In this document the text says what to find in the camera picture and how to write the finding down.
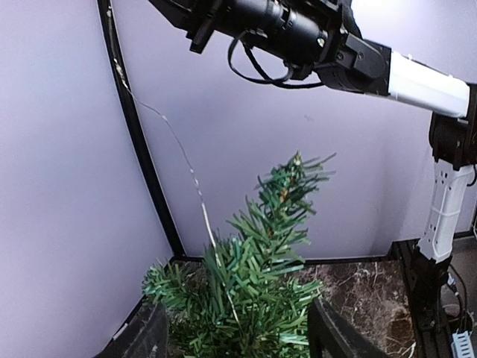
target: lavender wall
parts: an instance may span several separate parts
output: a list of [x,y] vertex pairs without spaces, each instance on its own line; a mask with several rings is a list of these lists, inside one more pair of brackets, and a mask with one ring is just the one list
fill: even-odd
[[[144,0],[114,0],[133,90],[168,115],[189,153],[212,226],[244,206],[256,175],[297,149],[306,157],[338,157],[337,171],[316,197],[308,258],[385,254],[398,239],[421,236],[432,195],[427,135],[431,113],[330,89],[286,91],[250,84],[227,67],[230,38],[216,34],[202,55],[185,34]],[[366,38],[477,81],[474,0],[355,0]],[[273,74],[278,60],[260,56]],[[248,74],[244,56],[237,64]],[[206,232],[198,198],[179,148],[154,114],[140,114],[188,254],[200,255]],[[476,204],[469,189],[458,230],[468,230]]]
[[171,256],[95,1],[0,11],[0,357],[87,358]]

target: green pine branch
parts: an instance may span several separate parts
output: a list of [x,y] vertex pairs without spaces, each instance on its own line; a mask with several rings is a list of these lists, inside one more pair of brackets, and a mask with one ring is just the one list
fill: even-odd
[[203,285],[191,285],[194,273],[178,265],[149,269],[144,294],[178,313],[171,340],[185,357],[308,356],[306,309],[321,283],[300,285],[289,274],[303,268],[293,247],[309,241],[297,227],[315,214],[306,196],[328,180],[323,164],[330,158],[303,162],[296,153],[258,177],[259,200],[246,198],[247,212],[230,220],[238,234],[206,249]]

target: brown marble floor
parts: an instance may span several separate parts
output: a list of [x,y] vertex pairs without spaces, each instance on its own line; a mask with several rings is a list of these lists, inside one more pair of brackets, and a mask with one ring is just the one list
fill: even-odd
[[390,358],[417,355],[411,355],[414,332],[398,262],[309,266],[295,276],[321,280],[324,298]]

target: electrical wire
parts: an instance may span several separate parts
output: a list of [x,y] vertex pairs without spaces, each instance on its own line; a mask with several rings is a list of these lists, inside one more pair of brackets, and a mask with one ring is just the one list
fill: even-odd
[[476,165],[474,164],[474,180],[472,180],[472,183],[467,184],[467,186],[474,186],[477,183],[477,168]]
[[[252,31],[246,30],[243,31],[241,34],[239,34],[237,37],[235,37],[232,42],[230,43],[229,46],[229,51],[227,55],[227,61],[229,63],[230,69],[237,74],[239,77],[255,83],[255,84],[272,84],[275,87],[283,88],[286,90],[304,90],[304,89],[311,89],[311,88],[317,88],[324,86],[322,82],[317,82],[313,84],[286,84],[285,82],[290,80],[293,77],[294,70],[293,67],[290,64],[285,63],[285,65],[288,68],[288,73],[281,77],[281,78],[272,78],[270,77],[267,72],[260,66],[259,62],[256,60],[255,56],[253,55],[252,52],[252,47],[248,45],[247,43],[244,42],[244,39],[247,35],[253,35]],[[262,76],[263,79],[258,79],[258,78],[251,78],[246,75],[243,75],[239,70],[237,70],[236,67],[232,64],[232,57],[233,57],[233,52],[236,49],[236,46],[239,44],[239,42],[242,42],[244,49],[245,49],[245,54],[247,55],[248,59],[253,65],[253,68]]]
[[[243,44],[245,49],[245,54],[247,55],[248,59],[253,65],[253,68],[265,79],[270,80],[271,77],[265,72],[265,70],[260,66],[259,61],[256,60],[255,56],[253,55],[252,48],[247,45]],[[303,89],[311,89],[324,86],[323,82],[317,82],[313,84],[273,84],[276,87],[284,88],[287,90],[303,90]]]
[[[107,16],[108,16],[108,19],[109,19],[110,38],[111,39],[113,38],[113,16],[114,16],[113,13],[114,13],[114,9],[113,9],[113,4],[111,3],[110,6],[109,6],[109,10],[107,11]],[[124,75],[123,68],[121,68],[121,66],[119,65],[119,62],[117,60],[117,54],[116,54],[116,50],[114,49],[113,41],[111,41],[111,44],[112,44],[111,45],[111,50],[112,50],[112,53],[113,53],[115,68],[116,68],[116,71],[118,72],[119,77],[121,78],[122,85],[129,92],[129,94],[131,95],[131,97],[133,98],[134,101],[136,101],[137,103],[141,104],[143,107],[149,109],[150,111],[152,111],[153,113],[158,115],[158,117],[160,117],[167,124],[167,126],[169,127],[169,130],[172,132],[174,138],[176,139],[177,144],[180,147],[180,150],[183,153],[183,157],[186,160],[186,163],[189,167],[189,171],[190,171],[190,174],[192,176],[195,189],[196,189],[196,191],[198,193],[198,196],[199,196],[199,199],[200,199],[200,205],[202,207],[203,219],[205,221],[207,233],[209,234],[210,242],[211,242],[212,248],[213,248],[214,253],[215,253],[215,260],[217,262],[218,267],[222,267],[224,264],[221,262],[219,256],[217,255],[217,243],[215,241],[215,237],[214,237],[214,234],[213,234],[212,229],[211,229],[211,225],[210,225],[210,221],[209,221],[209,215],[208,215],[207,208],[206,208],[206,205],[205,205],[205,201],[203,199],[203,195],[202,195],[202,192],[201,192],[200,186],[199,186],[199,180],[195,176],[194,168],[193,168],[193,166],[192,166],[192,164],[191,164],[191,162],[190,162],[190,160],[187,156],[186,150],[183,147],[182,142],[179,140],[179,137],[176,135],[176,133],[175,133],[171,123],[169,122],[169,120],[163,114],[161,114],[161,112],[159,112],[158,110],[156,110],[152,106],[149,106],[149,105],[145,104],[144,102],[140,101],[133,94],[133,92],[131,91],[131,89],[127,85],[126,76]],[[226,293],[226,296],[227,296],[227,300],[229,301],[230,306],[232,308],[233,317],[236,320],[240,330],[242,330],[242,327],[241,327],[241,324],[240,324],[240,321],[239,321],[239,316],[236,312],[235,304],[233,303],[233,300],[230,297],[229,292],[227,292],[227,290],[226,290],[225,293]]]
[[467,308],[468,308],[468,303],[469,303],[469,297],[467,295],[467,286],[464,282],[464,280],[462,279],[462,276],[457,272],[457,270],[455,269],[454,265],[453,264],[450,264],[449,265],[450,268],[454,271],[455,273],[455,276],[460,280],[460,282],[462,283],[462,287],[464,289],[464,326],[463,326],[463,330],[466,330],[467,329]]
[[457,316],[457,318],[454,318],[452,320],[449,320],[449,323],[450,322],[454,322],[454,321],[458,321],[458,327],[457,327],[457,330],[456,330],[456,333],[460,331],[462,331],[462,324],[464,322],[464,302],[462,301],[462,297],[461,295],[459,295],[458,291],[457,291],[457,287],[455,286],[455,284],[453,284],[453,287],[449,284],[447,284],[447,287],[449,288],[449,290],[454,293],[454,296],[458,299],[458,303],[459,303],[459,314]]
[[229,46],[229,51],[228,51],[228,54],[227,54],[227,61],[229,63],[229,67],[230,69],[236,74],[238,75],[239,77],[249,81],[249,82],[253,82],[255,84],[282,84],[283,82],[286,82],[288,81],[289,79],[291,79],[291,77],[293,76],[293,68],[291,67],[291,65],[289,64],[286,64],[287,68],[288,68],[288,72],[286,75],[284,75],[283,77],[281,78],[266,78],[266,79],[258,79],[258,78],[252,78],[252,77],[248,77],[244,74],[242,74],[239,70],[237,70],[233,63],[232,63],[232,57],[233,57],[233,52],[235,51],[237,45],[239,44],[239,42],[241,42],[246,35],[248,34],[252,34],[249,30],[245,30],[245,31],[242,31],[241,34],[239,34],[237,37],[234,37],[234,39],[232,40],[232,42],[230,43],[230,46]]
[[474,237],[477,239],[477,229],[476,229],[477,217],[474,218],[474,222],[472,224],[472,231],[474,233]]
[[437,300],[436,300],[436,326],[437,326],[437,331],[440,331],[440,289],[437,291]]

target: black frame edge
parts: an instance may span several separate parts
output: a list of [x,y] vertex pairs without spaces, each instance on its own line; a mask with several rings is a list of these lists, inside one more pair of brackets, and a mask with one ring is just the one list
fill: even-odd
[[416,353],[418,358],[452,358],[452,349],[450,344],[450,330],[447,324],[447,318],[440,308],[440,319],[445,325],[440,332],[434,330],[422,331],[417,328],[417,314],[412,302],[413,292],[411,285],[414,282],[414,275],[411,270],[411,255],[417,239],[394,242],[391,248],[393,256],[399,260],[401,265],[402,278],[405,283],[406,292],[409,300],[409,309],[414,328],[414,338],[416,339]]
[[390,260],[392,260],[392,257],[389,254],[385,256],[351,257],[346,259],[316,259],[305,260],[305,266],[332,265],[338,263],[380,263],[382,261]]
[[162,190],[161,183],[154,168],[154,162],[149,152],[148,144],[144,132],[142,131],[141,122],[137,113],[136,105],[134,104],[134,98],[123,87],[122,80],[116,71],[116,65],[114,62],[113,46],[116,53],[116,60],[121,66],[124,74],[124,79],[127,86],[130,88],[129,81],[127,79],[126,67],[121,54],[119,46],[118,34],[116,33],[116,26],[114,22],[113,13],[110,13],[112,26],[112,38],[110,38],[110,27],[108,24],[108,11],[110,10],[110,0],[98,0],[99,16],[101,18],[101,26],[103,28],[104,42],[107,47],[108,57],[110,59],[111,70],[113,71],[113,77],[118,90],[119,101],[124,113],[124,118],[127,123],[127,129],[133,143],[134,151],[136,152],[139,165],[142,170],[146,185],[148,187],[151,199],[154,207],[161,221],[165,235],[171,246],[171,249],[176,257],[184,257],[186,250],[180,240],[179,233],[172,218],[171,211],[169,210],[167,201]]

